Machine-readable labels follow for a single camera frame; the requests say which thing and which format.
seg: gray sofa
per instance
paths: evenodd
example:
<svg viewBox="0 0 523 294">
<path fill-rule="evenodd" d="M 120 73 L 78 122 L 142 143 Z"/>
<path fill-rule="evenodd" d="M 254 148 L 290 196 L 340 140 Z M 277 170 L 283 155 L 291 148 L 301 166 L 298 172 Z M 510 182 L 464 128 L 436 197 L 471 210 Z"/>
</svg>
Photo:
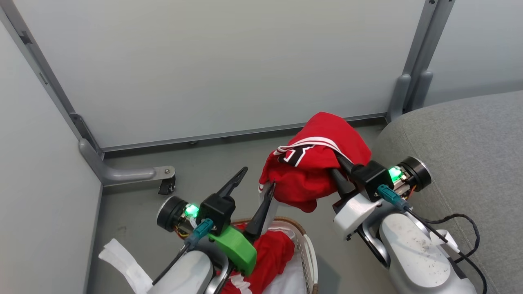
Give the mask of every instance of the gray sofa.
<svg viewBox="0 0 523 294">
<path fill-rule="evenodd" d="M 436 220 L 464 213 L 477 223 L 481 244 L 471 259 L 485 274 L 488 293 L 523 293 L 523 91 L 407 113 L 373 146 L 373 159 L 385 166 L 407 156 L 428 166 L 432 185 L 410 199 L 420 216 Z M 444 227 L 462 251 L 473 247 L 467 220 Z M 459 265 L 480 292 L 474 269 Z"/>
</svg>

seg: red cloth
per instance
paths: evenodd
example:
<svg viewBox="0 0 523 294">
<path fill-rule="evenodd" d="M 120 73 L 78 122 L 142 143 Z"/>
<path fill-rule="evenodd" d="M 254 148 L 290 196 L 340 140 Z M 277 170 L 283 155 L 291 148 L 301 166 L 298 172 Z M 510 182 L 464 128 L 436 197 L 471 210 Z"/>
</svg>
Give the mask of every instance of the red cloth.
<svg viewBox="0 0 523 294">
<path fill-rule="evenodd" d="M 259 180 L 260 191 L 276 181 L 274 198 L 305 212 L 316 209 L 316 199 L 336 191 L 328 169 L 340 168 L 335 152 L 354 164 L 367 164 L 370 150 L 343 118 L 320 112 L 286 146 L 269 155 Z"/>
<path fill-rule="evenodd" d="M 245 226 L 236 227 L 244 230 Z M 257 256 L 252 274 L 242 277 L 234 272 L 223 287 L 222 294 L 241 294 L 242 289 L 243 293 L 250 293 L 250 290 L 252 294 L 262 294 L 272 280 L 283 273 L 285 265 L 294 255 L 294 243 L 283 232 L 267 231 L 254 242 L 254 248 Z"/>
</svg>

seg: black cable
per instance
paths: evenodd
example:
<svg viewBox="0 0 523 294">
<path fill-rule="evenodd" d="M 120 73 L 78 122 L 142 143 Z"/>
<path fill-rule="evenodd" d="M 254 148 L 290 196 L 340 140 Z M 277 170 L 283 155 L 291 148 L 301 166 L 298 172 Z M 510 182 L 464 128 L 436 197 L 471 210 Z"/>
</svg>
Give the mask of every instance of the black cable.
<svg viewBox="0 0 523 294">
<path fill-rule="evenodd" d="M 431 221 L 431 220 L 427 220 L 427 219 L 423 219 L 423 218 L 422 219 L 425 222 L 427 222 L 427 223 L 440 224 L 440 223 L 444 223 L 446 221 L 449 221 L 449 220 L 451 220 L 453 218 L 464 218 L 464 219 L 468 220 L 472 224 L 472 228 L 474 229 L 474 234 L 476 235 L 476 242 L 474 243 L 474 248 L 472 250 L 470 250 L 467 254 L 465 254 L 466 257 L 470 257 L 480 247 L 480 231 L 477 229 L 476 223 L 471 218 L 469 218 L 465 214 L 454 213 L 454 214 L 452 214 L 450 216 L 444 217 L 444 218 L 442 218 L 440 220 L 437 220 L 437 221 Z M 463 261 L 463 259 L 464 259 L 463 257 L 460 257 L 457 260 L 455 260 L 454 262 L 455 263 L 459 263 L 459 262 Z"/>
<path fill-rule="evenodd" d="M 186 252 L 187 250 L 189 249 L 189 246 L 187 245 L 184 245 L 180 252 L 178 252 L 178 254 L 176 254 L 176 257 L 174 257 L 173 261 L 171 261 L 169 263 L 169 265 L 160 273 L 160 275 L 154 279 L 153 281 L 153 286 L 156 285 L 156 283 L 158 283 L 160 281 L 161 278 L 163 278 L 163 276 L 165 276 L 165 274 L 167 274 L 167 272 L 170 270 L 170 268 L 173 267 L 173 265 L 178 261 L 178 259 L 180 259 L 180 257 L 182 257 Z"/>
<path fill-rule="evenodd" d="M 424 219 L 420 218 L 418 215 L 416 215 L 415 213 L 412 212 L 411 209 L 406 209 L 406 211 L 408 213 L 410 213 L 415 219 L 417 219 L 418 221 L 420 221 L 427 229 L 429 229 L 432 233 L 434 233 L 436 236 L 438 236 L 438 238 L 442 239 L 443 242 L 445 243 L 449 243 L 449 241 L 447 239 L 445 239 L 445 237 L 443 237 L 438 231 L 436 231 L 436 229 L 434 229 L 430 224 L 428 224 Z M 464 259 L 466 262 L 468 262 L 477 272 L 478 275 L 480 275 L 480 278 L 481 278 L 481 281 L 483 282 L 483 291 L 482 291 L 482 294 L 486 294 L 487 293 L 487 280 L 485 278 L 485 275 L 481 272 L 480 268 L 478 268 L 476 266 L 475 263 L 472 262 L 472 260 L 470 260 L 465 254 L 463 254 L 463 252 L 459 252 L 458 253 L 462 259 Z"/>
</svg>

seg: wicker basket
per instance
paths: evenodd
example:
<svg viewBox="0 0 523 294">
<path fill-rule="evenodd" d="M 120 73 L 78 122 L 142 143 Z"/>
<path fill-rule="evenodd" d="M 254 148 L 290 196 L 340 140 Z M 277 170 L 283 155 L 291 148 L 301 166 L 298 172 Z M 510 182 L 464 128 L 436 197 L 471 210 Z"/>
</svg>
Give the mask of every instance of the wicker basket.
<svg viewBox="0 0 523 294">
<path fill-rule="evenodd" d="M 251 219 L 240 219 L 234 221 L 232 224 L 248 223 Z M 305 278 L 306 294 L 318 293 L 318 263 L 316 261 L 316 254 L 312 246 L 311 239 L 307 236 L 305 229 L 295 220 L 276 217 L 269 229 L 278 228 L 279 230 L 289 230 L 296 235 L 296 248 L 300 251 L 301 265 L 303 268 L 303 276 Z"/>
</svg>

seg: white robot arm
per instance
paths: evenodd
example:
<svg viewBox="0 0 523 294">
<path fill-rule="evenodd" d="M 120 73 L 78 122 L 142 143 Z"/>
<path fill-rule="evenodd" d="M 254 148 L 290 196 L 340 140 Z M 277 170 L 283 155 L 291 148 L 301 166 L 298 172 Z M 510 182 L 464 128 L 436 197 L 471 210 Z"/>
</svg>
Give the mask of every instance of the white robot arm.
<svg viewBox="0 0 523 294">
<path fill-rule="evenodd" d="M 398 293 L 476 294 L 470 280 L 444 250 L 447 246 L 459 253 L 451 235 L 434 230 L 405 201 L 413 191 L 431 183 L 421 161 L 408 157 L 387 170 L 372 161 L 354 167 L 341 156 L 338 160 L 356 185 L 350 190 L 351 185 L 338 170 L 331 172 L 342 198 L 333 205 L 337 213 L 334 226 L 341 238 L 350 240 L 359 234 L 388 269 Z"/>
<path fill-rule="evenodd" d="M 230 225 L 236 208 L 231 192 L 246 173 L 247 167 L 242 168 L 199 207 L 176 196 L 163 203 L 156 223 L 187 237 L 178 255 L 153 281 L 147 294 L 218 294 L 233 270 L 251 274 L 256 263 L 253 244 L 262 234 L 276 184 L 269 185 L 263 202 L 240 232 Z"/>
</svg>

